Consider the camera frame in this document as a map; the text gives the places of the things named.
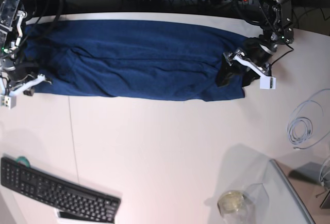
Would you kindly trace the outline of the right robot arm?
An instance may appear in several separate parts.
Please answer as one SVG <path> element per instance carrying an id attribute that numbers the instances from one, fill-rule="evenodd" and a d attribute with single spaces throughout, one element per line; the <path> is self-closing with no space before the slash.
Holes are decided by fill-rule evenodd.
<path id="1" fill-rule="evenodd" d="M 48 35 L 58 22 L 64 8 L 64 0 L 59 6 L 54 20 L 41 35 L 33 37 L 38 22 L 25 32 L 27 21 L 33 17 L 39 20 L 45 16 L 51 0 L 3 0 L 1 3 L 1 96 L 16 97 L 23 93 L 32 95 L 34 87 L 51 79 L 39 72 L 39 65 L 28 60 L 24 50 L 28 39 L 39 40 Z"/>

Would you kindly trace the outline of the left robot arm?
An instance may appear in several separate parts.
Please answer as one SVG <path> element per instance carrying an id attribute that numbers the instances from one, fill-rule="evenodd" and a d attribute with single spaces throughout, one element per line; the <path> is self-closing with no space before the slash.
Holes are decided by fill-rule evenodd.
<path id="1" fill-rule="evenodd" d="M 294 41 L 292 1 L 291 0 L 257 0 L 260 20 L 252 20 L 240 8 L 243 0 L 233 0 L 238 16 L 247 23 L 258 26 L 262 34 L 246 38 L 242 47 L 233 52 L 225 52 L 222 65 L 216 77 L 219 87 L 229 85 L 235 76 L 242 78 L 242 85 L 250 85 L 259 80 L 261 89 L 275 89 L 276 78 L 272 75 L 270 58 L 280 45 L 290 46 Z"/>

